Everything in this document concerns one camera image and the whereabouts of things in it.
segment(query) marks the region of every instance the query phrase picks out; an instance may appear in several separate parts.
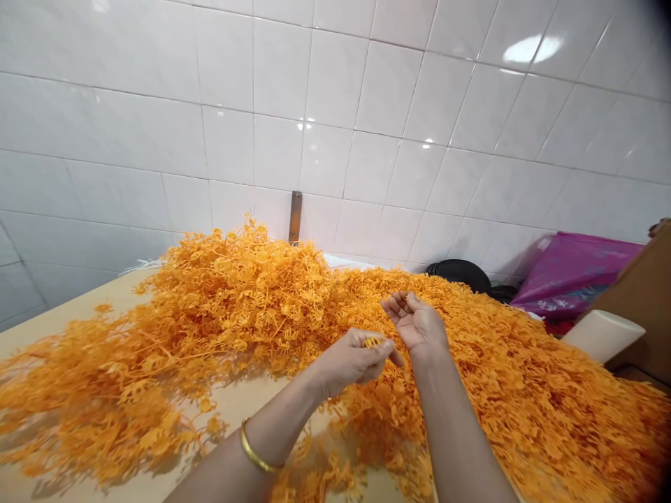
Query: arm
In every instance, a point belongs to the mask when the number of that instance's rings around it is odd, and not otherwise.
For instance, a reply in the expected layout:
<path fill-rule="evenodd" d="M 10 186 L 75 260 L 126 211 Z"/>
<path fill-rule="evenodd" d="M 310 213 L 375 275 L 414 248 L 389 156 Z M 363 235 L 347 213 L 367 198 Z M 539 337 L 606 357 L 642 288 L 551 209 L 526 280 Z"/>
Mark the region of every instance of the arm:
<path fill-rule="evenodd" d="M 361 347 L 368 337 L 378 337 L 383 344 Z M 403 364 L 392 341 L 351 328 L 247 422 L 245 432 L 254 452 L 269 465 L 283 465 L 318 406 L 353 382 L 378 378 L 387 357 Z M 164 503 L 190 502 L 196 495 L 201 503 L 256 503 L 267 499 L 275 478 L 275 473 L 263 471 L 249 459 L 237 429 Z"/>
<path fill-rule="evenodd" d="M 410 352 L 438 499 L 517 503 L 461 383 L 440 315 L 412 292 L 395 293 L 382 308 Z"/>

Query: person's left hand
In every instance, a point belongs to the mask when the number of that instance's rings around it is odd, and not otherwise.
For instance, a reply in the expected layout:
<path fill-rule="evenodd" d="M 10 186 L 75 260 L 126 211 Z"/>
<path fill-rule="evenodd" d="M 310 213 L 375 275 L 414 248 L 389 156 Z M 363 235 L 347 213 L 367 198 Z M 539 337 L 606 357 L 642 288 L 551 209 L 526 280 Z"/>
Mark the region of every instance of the person's left hand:
<path fill-rule="evenodd" d="M 362 347 L 363 341 L 375 337 L 381 344 Z M 310 366 L 322 389 L 323 399 L 333 398 L 352 383 L 363 384 L 377 379 L 389 358 L 397 367 L 405 364 L 394 341 L 382 334 L 350 328 Z"/>

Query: person's right hand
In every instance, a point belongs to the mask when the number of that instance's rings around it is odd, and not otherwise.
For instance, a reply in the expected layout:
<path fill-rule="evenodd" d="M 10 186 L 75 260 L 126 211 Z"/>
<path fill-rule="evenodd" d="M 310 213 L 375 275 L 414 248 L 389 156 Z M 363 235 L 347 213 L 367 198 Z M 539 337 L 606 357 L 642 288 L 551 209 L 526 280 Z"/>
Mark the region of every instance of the person's right hand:
<path fill-rule="evenodd" d="M 442 318 L 429 304 L 417 299 L 414 292 L 395 292 L 382 301 L 382 309 L 396 325 L 410 355 L 424 349 L 449 350 Z"/>

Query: cardboard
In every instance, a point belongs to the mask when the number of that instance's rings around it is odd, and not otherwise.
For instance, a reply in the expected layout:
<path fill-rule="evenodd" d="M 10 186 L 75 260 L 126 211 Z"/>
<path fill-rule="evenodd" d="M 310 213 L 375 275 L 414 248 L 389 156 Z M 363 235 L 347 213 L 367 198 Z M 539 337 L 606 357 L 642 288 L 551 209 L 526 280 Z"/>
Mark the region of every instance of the cardboard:
<path fill-rule="evenodd" d="M 589 307 L 627 318 L 645 328 L 634 344 L 606 362 L 617 373 L 635 367 L 650 382 L 671 386 L 671 220 L 629 263 L 617 281 Z"/>

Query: pile of orange plastic pieces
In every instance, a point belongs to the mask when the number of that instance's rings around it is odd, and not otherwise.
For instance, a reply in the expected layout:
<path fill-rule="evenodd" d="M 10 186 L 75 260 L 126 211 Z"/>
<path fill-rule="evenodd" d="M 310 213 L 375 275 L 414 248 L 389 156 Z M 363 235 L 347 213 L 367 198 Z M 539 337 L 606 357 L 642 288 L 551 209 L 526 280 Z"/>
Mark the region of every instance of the pile of orange plastic pieces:
<path fill-rule="evenodd" d="M 252 372 L 292 378 L 349 327 L 396 339 L 380 300 L 413 290 L 445 320 L 450 351 L 497 459 L 528 501 L 644 502 L 671 457 L 671 403 L 621 381 L 542 323 L 464 285 L 401 270 L 330 270 L 311 243 L 269 240 L 253 219 L 237 233 L 191 235 L 138 288 L 149 303 L 111 306 L 0 365 L 0 462 L 25 474 L 118 482 L 221 438 L 211 390 Z M 207 427 L 180 408 L 198 402 Z M 338 454 L 308 436 L 275 501 L 359 494 L 366 468 L 385 468 L 411 500 L 432 493 L 419 395 L 409 366 L 350 386 L 327 407 L 331 430 L 358 446 Z M 37 434 L 19 436 L 32 427 Z M 325 463 L 312 466 L 314 451 Z M 307 472 L 292 476 L 299 468 Z"/>

